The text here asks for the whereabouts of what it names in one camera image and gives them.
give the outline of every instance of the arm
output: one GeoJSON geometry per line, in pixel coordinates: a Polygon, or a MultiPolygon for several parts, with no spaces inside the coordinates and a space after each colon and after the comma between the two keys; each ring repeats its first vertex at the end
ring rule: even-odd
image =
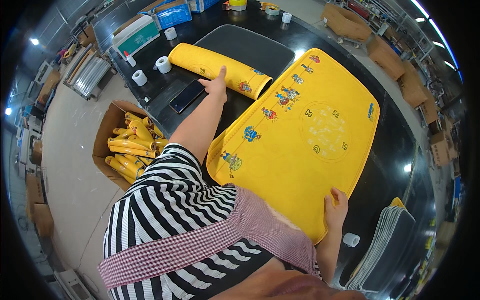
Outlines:
{"type": "Polygon", "coordinates": [[[335,273],[338,252],[342,242],[342,227],[348,212],[348,199],[344,192],[337,188],[330,191],[335,198],[336,205],[333,206],[332,197],[325,197],[325,219],[328,226],[328,233],[320,242],[317,248],[317,263],[322,278],[328,284],[332,283],[335,273]]]}
{"type": "Polygon", "coordinates": [[[208,148],[215,136],[223,105],[227,101],[225,75],[227,68],[220,69],[218,77],[209,81],[199,79],[205,86],[208,96],[175,130],[170,143],[178,143],[193,153],[200,163],[203,162],[208,148]]]}

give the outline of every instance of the yellow mat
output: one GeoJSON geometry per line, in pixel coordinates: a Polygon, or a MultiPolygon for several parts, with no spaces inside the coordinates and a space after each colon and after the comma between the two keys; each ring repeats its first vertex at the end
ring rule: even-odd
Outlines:
{"type": "Polygon", "coordinates": [[[379,114],[352,74],[311,49],[212,142],[208,173],[252,190],[317,244],[324,197],[332,186],[351,196],[379,114]]]}
{"type": "Polygon", "coordinates": [[[272,78],[239,61],[197,46],[181,43],[169,54],[168,60],[208,79],[215,79],[222,66],[227,67],[227,87],[257,100],[272,78]]]}

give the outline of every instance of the black table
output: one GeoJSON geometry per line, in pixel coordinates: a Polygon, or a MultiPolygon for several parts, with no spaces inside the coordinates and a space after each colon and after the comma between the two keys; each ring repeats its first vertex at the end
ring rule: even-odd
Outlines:
{"type": "MultiPolygon", "coordinates": [[[[151,0],[138,0],[134,3],[145,7],[149,2],[151,0]]],[[[355,248],[348,248],[342,244],[334,282],[338,280],[344,285],[348,281],[373,239],[382,209],[395,197],[400,197],[406,202],[407,209],[416,219],[416,224],[414,230],[408,235],[408,247],[398,259],[396,267],[387,275],[390,283],[381,292],[369,295],[372,299],[384,299],[401,283],[405,275],[409,276],[416,264],[425,258],[427,253],[425,242],[428,239],[425,232],[435,230],[430,226],[430,221],[436,216],[433,187],[423,152],[391,97],[350,53],[332,39],[327,38],[324,33],[298,18],[293,17],[290,24],[283,24],[281,14],[271,17],[259,10],[259,6],[258,2],[251,1],[246,11],[225,12],[221,10],[221,2],[219,2],[201,14],[194,14],[191,22],[175,26],[177,39],[167,41],[161,32],[161,37],[139,51],[134,56],[137,61],[135,68],[125,62],[113,48],[109,48],[111,37],[108,38],[108,35],[111,36],[111,32],[132,18],[135,15],[133,12],[139,11],[141,7],[135,10],[116,7],[117,9],[112,12],[105,12],[103,19],[94,21],[94,30],[97,38],[105,37],[99,43],[101,51],[108,53],[133,95],[155,119],[155,123],[167,137],[171,136],[202,99],[197,99],[181,115],[177,115],[167,107],[168,102],[192,79],[200,76],[177,66],[173,66],[168,74],[160,74],[153,70],[155,61],[161,56],[167,56],[178,43],[195,44],[209,32],[224,24],[240,26],[273,39],[293,50],[297,57],[308,49],[319,48],[357,77],[377,99],[381,114],[369,158],[350,198],[349,212],[343,227],[344,234],[347,232],[358,234],[361,240],[355,248]],[[138,69],[142,69],[148,77],[148,83],[142,87],[138,87],[132,80],[133,73],[138,69]],[[404,171],[404,166],[408,164],[413,166],[410,173],[404,171]]],[[[227,89],[227,95],[228,101],[224,106],[217,134],[229,126],[252,103],[251,100],[248,102],[229,89],[227,89]]]]}

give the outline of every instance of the person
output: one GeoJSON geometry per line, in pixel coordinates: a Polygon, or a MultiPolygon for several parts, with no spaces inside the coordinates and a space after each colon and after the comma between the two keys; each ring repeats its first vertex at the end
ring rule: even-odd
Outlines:
{"type": "Polygon", "coordinates": [[[98,268],[112,298],[365,299],[329,287],[348,211],[344,192],[332,188],[333,199],[324,199],[328,233],[315,252],[252,192],[202,179],[200,162],[227,101],[226,72],[199,80],[208,96],[114,204],[98,268]]]}

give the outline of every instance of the cartoon character print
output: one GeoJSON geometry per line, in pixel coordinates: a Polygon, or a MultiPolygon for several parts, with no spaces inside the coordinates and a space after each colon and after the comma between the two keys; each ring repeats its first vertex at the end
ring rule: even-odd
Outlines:
{"type": "Polygon", "coordinates": [[[238,158],[236,154],[232,155],[230,153],[227,153],[226,151],[224,151],[223,154],[220,154],[220,157],[223,157],[223,160],[228,162],[228,168],[230,169],[230,171],[238,170],[243,163],[243,161],[238,158]]]}
{"type": "Polygon", "coordinates": [[[290,99],[288,97],[283,97],[281,94],[279,94],[278,92],[275,92],[276,95],[275,97],[279,98],[280,100],[278,101],[278,103],[282,106],[284,105],[287,105],[289,102],[290,102],[290,99]]]}
{"type": "Polygon", "coordinates": [[[249,92],[249,93],[253,91],[253,89],[248,85],[246,81],[239,84],[239,90],[242,92],[249,92]]]}
{"type": "Polygon", "coordinates": [[[253,126],[248,126],[247,128],[245,128],[245,131],[243,132],[245,136],[243,137],[243,139],[247,140],[249,143],[260,140],[262,136],[254,129],[255,127],[253,126]]]}
{"type": "Polygon", "coordinates": [[[282,91],[287,93],[287,97],[290,100],[294,100],[297,96],[300,96],[300,93],[297,92],[297,90],[295,90],[294,88],[288,89],[288,88],[286,88],[282,85],[282,91]]]}
{"type": "Polygon", "coordinates": [[[265,117],[268,120],[276,120],[278,118],[278,116],[276,115],[276,112],[274,112],[273,110],[268,110],[266,108],[262,108],[262,111],[264,112],[265,117]]]}
{"type": "Polygon", "coordinates": [[[304,65],[304,64],[301,64],[301,66],[305,68],[305,70],[307,71],[308,74],[312,74],[312,73],[313,73],[313,69],[312,69],[312,68],[307,67],[307,66],[304,65]]]}
{"type": "Polygon", "coordinates": [[[310,55],[310,59],[313,60],[315,63],[320,63],[320,58],[316,55],[310,55]]]}
{"type": "Polygon", "coordinates": [[[298,75],[296,75],[296,74],[293,75],[292,78],[293,78],[293,80],[294,80],[296,83],[298,83],[298,84],[302,84],[302,83],[303,83],[303,79],[300,78],[300,77],[299,77],[298,75]]]}
{"type": "Polygon", "coordinates": [[[262,72],[260,72],[259,70],[250,69],[250,71],[253,71],[253,72],[255,72],[255,73],[256,73],[257,75],[259,75],[259,76],[263,76],[263,75],[265,75],[265,74],[263,74],[262,72]]]}

